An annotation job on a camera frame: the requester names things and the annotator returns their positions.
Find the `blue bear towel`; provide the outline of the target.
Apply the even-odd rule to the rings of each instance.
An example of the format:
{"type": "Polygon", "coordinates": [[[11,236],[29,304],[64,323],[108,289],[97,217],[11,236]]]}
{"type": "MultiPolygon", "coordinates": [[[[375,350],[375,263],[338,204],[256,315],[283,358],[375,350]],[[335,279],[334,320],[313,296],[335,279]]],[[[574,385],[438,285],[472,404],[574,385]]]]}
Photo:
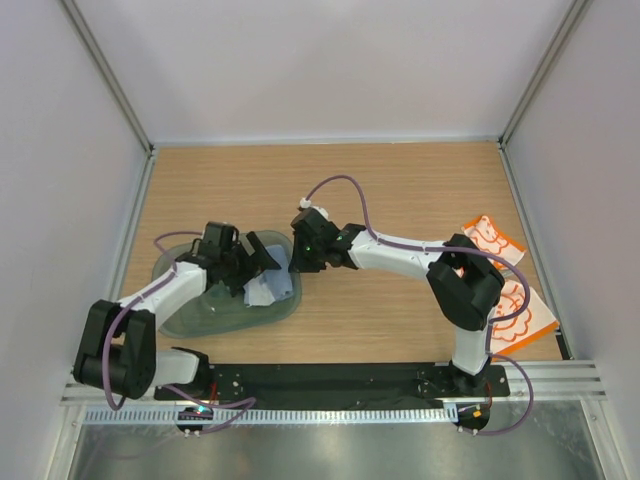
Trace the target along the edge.
{"type": "Polygon", "coordinates": [[[268,307],[293,296],[294,286],[288,271],[285,249],[281,245],[271,245],[266,250],[280,269],[265,270],[244,286],[245,306],[268,307]]]}

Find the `translucent blue plastic bin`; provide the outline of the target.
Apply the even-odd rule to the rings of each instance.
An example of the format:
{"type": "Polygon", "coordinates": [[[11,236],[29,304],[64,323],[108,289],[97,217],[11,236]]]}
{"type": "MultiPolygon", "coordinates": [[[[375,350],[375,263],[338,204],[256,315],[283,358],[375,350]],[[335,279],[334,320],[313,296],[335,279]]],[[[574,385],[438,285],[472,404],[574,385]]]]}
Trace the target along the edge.
{"type": "MultiPolygon", "coordinates": [[[[262,230],[256,234],[265,247],[281,245],[286,251],[289,267],[293,252],[289,238],[273,230],[262,230]]],[[[170,338],[186,339],[219,335],[283,320],[296,311],[302,298],[300,275],[289,273],[294,293],[287,300],[268,307],[248,307],[244,305],[244,293],[231,296],[223,284],[218,284],[182,306],[164,322],[160,332],[170,338]]]]}

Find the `orange and white towel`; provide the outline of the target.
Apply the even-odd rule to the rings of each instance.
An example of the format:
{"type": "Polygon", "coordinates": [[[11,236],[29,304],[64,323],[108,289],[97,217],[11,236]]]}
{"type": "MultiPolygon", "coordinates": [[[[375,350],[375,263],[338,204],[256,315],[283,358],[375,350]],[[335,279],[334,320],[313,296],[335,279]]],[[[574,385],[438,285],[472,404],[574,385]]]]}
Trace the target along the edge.
{"type": "MultiPolygon", "coordinates": [[[[488,215],[481,215],[470,221],[462,227],[462,231],[481,251],[504,258],[514,266],[526,254],[526,248],[498,229],[488,215]]],[[[492,264],[504,275],[511,275],[511,278],[505,280],[496,307],[496,315],[502,317],[517,311],[522,306],[525,292],[521,282],[508,268],[495,261],[492,264]]],[[[493,353],[512,354],[553,333],[559,327],[559,322],[533,288],[530,288],[530,294],[527,309],[520,316],[497,322],[492,327],[490,347],[493,353]]]]}

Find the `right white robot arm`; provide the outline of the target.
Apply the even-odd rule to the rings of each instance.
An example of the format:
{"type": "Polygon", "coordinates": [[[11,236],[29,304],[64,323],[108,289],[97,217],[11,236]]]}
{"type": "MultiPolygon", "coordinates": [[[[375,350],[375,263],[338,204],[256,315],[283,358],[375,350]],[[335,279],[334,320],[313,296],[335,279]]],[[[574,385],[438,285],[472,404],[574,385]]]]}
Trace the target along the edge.
{"type": "Polygon", "coordinates": [[[409,242],[373,236],[363,225],[338,229],[306,220],[292,224],[294,249],[290,269],[317,273],[334,268],[376,269],[428,283],[443,316],[454,326],[449,363],[453,389],[480,394],[488,383],[489,320],[504,286],[502,276],[482,252],[461,234],[445,242],[409,242]]]}

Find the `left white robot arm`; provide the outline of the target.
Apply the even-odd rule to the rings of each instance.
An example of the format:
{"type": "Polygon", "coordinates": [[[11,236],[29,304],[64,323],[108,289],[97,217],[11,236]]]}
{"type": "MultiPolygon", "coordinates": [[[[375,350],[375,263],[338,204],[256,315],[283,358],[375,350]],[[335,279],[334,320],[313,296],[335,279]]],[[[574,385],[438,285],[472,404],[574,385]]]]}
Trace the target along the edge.
{"type": "Polygon", "coordinates": [[[151,388],[177,388],[191,400],[212,386],[207,356],[183,348],[160,351],[156,333],[181,307],[222,284],[231,295],[280,264],[255,232],[244,239],[232,225],[210,223],[188,251],[170,258],[168,269],[149,285],[118,301],[98,300],[89,309],[73,366],[74,379],[103,391],[120,409],[151,388]]]}

